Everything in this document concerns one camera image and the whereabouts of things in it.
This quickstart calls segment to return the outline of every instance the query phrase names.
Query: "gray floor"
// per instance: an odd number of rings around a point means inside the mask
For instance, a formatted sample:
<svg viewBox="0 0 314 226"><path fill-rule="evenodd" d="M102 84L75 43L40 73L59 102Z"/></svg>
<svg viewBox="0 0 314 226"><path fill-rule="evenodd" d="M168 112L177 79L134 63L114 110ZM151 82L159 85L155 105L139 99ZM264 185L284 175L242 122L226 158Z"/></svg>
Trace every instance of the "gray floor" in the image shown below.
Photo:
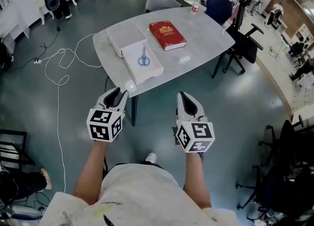
<svg viewBox="0 0 314 226"><path fill-rule="evenodd" d="M60 48L74 49L83 37L145 11L146 0L78 0L71 4L72 19L59 21L61 33L44 57ZM55 35L55 22L47 19L45 26L31 29L30 39L21 38L15 49L15 66L39 55L41 42L49 44ZM92 38L83 41L78 49L80 59L99 65ZM60 88L60 138L63 147L67 193L72 193L76 179L85 163L93 142L86 129L88 111L104 92L106 73L103 68L88 68L75 61L67 69L58 66L59 57L51 60L48 74L56 81L70 75L69 82ZM64 65L72 60L68 53ZM248 198L250 192L236 190L235 183L254 181L251 167L259 164L266 154L257 142L264 137L267 124L281 127L287 118L284 107L270 83L257 65L243 61L247 72L238 76L237 64L211 79L217 60L207 63L173 81L139 97L137 126L128 117L117 142L109 147L109 166L116 163L139 162L147 153L157 154L157 163L168 170L182 187L184 182L184 152L174 146L171 127L175 126L176 94L186 91L204 106L213 122L216 141L204 155L206 184L214 207L236 210L236 205ZM29 133L27 152L38 166L50 173L53 190L50 197L63 191L63 167L56 133L57 87L45 77L45 62L30 63L15 73L1 74L0 123L2 128ZM248 210L238 211L242 225Z"/></svg>

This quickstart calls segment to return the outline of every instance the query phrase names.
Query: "brown wall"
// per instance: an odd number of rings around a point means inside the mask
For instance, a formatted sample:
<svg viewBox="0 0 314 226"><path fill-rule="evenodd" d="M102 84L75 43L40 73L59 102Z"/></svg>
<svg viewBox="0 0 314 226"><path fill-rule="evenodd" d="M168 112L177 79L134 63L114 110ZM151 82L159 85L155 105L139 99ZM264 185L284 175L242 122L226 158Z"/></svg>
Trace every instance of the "brown wall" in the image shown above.
<svg viewBox="0 0 314 226"><path fill-rule="evenodd" d="M282 19L288 27L286 33L290 37L293 37L302 24L305 24L311 31L312 35L314 35L314 24L294 0L272 0L266 8L266 12L269 13L273 5L279 2L281 2L284 7L284 15L282 16Z"/></svg>

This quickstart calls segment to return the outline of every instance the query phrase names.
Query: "scissors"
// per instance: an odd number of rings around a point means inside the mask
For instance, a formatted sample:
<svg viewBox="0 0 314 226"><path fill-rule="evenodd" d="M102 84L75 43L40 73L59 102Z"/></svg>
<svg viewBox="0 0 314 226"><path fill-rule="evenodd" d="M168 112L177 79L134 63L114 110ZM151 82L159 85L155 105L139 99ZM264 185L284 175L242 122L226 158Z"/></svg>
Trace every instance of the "scissors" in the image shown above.
<svg viewBox="0 0 314 226"><path fill-rule="evenodd" d="M141 66L148 66L150 64L150 59L145 55L145 46L143 48L143 55L138 59L138 64Z"/></svg>

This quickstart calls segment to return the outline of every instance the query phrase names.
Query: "red book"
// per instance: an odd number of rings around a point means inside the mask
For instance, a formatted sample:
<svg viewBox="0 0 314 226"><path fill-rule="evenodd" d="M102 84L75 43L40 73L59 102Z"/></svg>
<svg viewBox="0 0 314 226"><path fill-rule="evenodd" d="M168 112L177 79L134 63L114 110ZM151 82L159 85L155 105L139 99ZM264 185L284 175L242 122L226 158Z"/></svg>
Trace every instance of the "red book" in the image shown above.
<svg viewBox="0 0 314 226"><path fill-rule="evenodd" d="M165 51L180 48L186 44L185 38L170 21L151 23L149 29Z"/></svg>

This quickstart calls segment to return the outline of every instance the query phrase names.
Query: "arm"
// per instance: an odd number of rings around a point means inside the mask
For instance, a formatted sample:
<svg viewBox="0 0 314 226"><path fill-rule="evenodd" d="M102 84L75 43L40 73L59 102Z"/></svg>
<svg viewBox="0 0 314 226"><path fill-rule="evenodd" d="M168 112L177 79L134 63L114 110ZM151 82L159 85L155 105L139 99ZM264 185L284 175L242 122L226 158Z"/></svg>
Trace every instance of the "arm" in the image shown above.
<svg viewBox="0 0 314 226"><path fill-rule="evenodd" d="M211 208L210 194L204 181L201 157L198 153L186 153L184 191L201 208Z"/></svg>
<svg viewBox="0 0 314 226"><path fill-rule="evenodd" d="M103 181L103 164L108 143L95 141L94 147L77 180L73 196L78 197L89 205L97 202Z"/></svg>

